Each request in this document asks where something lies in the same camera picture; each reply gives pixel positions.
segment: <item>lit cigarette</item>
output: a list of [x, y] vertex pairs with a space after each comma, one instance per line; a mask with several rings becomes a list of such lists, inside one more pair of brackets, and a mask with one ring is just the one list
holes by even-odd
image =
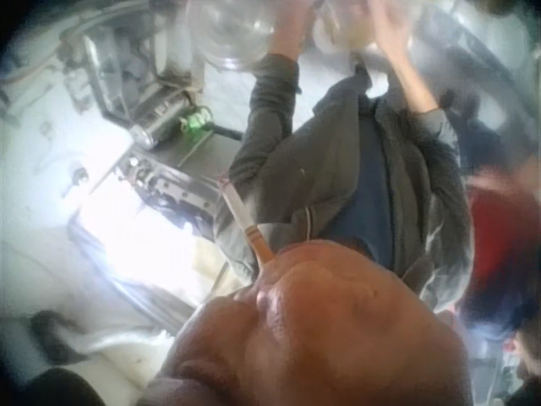
[[229, 207], [229, 210], [235, 218], [235, 222], [238, 226], [244, 231], [244, 235], [248, 240], [248, 243], [254, 250], [255, 254], [258, 256], [262, 264], [266, 264], [274, 260], [275, 256], [271, 250], [271, 247], [267, 244], [261, 231], [257, 228], [252, 220], [252, 217], [249, 215], [246, 207], [244, 206], [243, 201], [238, 195], [237, 190], [231, 184], [228, 178], [224, 178], [220, 182], [221, 192], [223, 193], [223, 198]]

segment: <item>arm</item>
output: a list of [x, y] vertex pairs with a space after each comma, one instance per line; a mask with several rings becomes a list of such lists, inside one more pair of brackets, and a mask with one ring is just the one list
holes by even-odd
[[411, 63], [409, 29], [387, 7], [388, 0], [369, 0], [376, 41], [400, 81], [410, 112], [407, 137], [424, 156], [433, 201], [429, 214], [428, 251], [434, 277], [423, 292], [431, 308], [458, 300], [469, 282], [473, 263], [472, 224], [460, 175], [454, 129]]
[[229, 170], [234, 184], [257, 175], [268, 156], [292, 133], [298, 65], [312, 0], [281, 1], [269, 54], [255, 72], [243, 144]]

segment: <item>blue shirt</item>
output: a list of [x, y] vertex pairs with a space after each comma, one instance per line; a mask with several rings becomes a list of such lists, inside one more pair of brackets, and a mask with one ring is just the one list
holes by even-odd
[[362, 115], [359, 128], [363, 136], [357, 190], [321, 237], [354, 244], [374, 262], [391, 269], [391, 198], [380, 128], [373, 115]]

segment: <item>gray jacket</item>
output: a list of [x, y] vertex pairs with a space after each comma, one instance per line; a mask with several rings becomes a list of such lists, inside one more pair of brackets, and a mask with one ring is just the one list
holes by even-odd
[[[229, 178], [271, 248], [317, 239], [351, 198], [363, 136], [359, 112], [370, 109], [382, 129], [390, 178], [391, 270], [431, 309], [459, 299], [469, 282], [473, 244], [456, 134], [445, 114], [396, 112], [388, 96], [374, 104], [346, 84], [333, 88], [293, 134], [298, 65], [268, 55], [256, 78]], [[257, 259], [223, 199], [215, 236], [237, 274], [253, 281]]]

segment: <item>sleeve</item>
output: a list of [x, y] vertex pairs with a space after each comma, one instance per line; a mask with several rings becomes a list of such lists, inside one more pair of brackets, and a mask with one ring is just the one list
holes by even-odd
[[298, 65], [282, 55], [267, 55], [255, 72], [248, 127], [229, 168], [234, 184], [254, 178], [269, 155], [292, 133]]
[[434, 262], [432, 280], [421, 299], [435, 311], [455, 303], [469, 284], [473, 268], [473, 231], [460, 172], [456, 132], [442, 110], [410, 117], [410, 139], [429, 170], [432, 202], [427, 250]]

